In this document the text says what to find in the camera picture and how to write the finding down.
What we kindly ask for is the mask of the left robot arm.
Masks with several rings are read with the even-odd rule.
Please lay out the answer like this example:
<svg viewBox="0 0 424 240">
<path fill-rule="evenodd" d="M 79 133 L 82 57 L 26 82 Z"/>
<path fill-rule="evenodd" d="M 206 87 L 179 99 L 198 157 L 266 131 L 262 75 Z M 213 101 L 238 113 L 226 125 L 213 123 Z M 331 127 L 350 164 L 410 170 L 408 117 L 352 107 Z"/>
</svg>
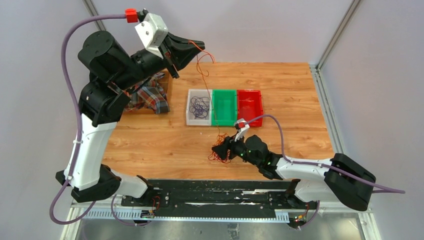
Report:
<svg viewBox="0 0 424 240">
<path fill-rule="evenodd" d="M 89 83 L 77 104 L 81 139 L 76 161 L 56 173 L 59 183 L 72 187 L 79 203 L 105 200 L 113 195 L 133 197 L 140 206 L 153 201 L 153 186 L 142 176 L 112 170 L 102 163 L 109 138 L 130 102 L 126 92 L 144 85 L 153 75 L 168 70 L 173 78 L 202 50 L 205 43 L 168 33 L 159 57 L 146 49 L 128 55 L 108 31 L 92 33 L 83 43 L 78 59 L 89 69 Z"/>
</svg>

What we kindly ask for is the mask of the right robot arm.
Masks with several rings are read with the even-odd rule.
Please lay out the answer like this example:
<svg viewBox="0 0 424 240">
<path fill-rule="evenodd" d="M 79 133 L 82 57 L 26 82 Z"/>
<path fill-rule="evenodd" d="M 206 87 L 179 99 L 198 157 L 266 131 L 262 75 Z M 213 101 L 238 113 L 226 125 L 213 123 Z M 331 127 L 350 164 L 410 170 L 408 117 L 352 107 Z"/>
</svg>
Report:
<svg viewBox="0 0 424 240">
<path fill-rule="evenodd" d="M 238 140 L 227 136 L 211 150 L 220 160 L 241 158 L 267 179 L 291 179 L 285 200 L 294 209 L 307 202 L 324 201 L 340 202 L 363 212 L 368 209 L 373 191 L 366 182 L 376 182 L 370 171 L 343 153 L 322 160 L 284 158 L 270 151 L 257 135 Z"/>
</svg>

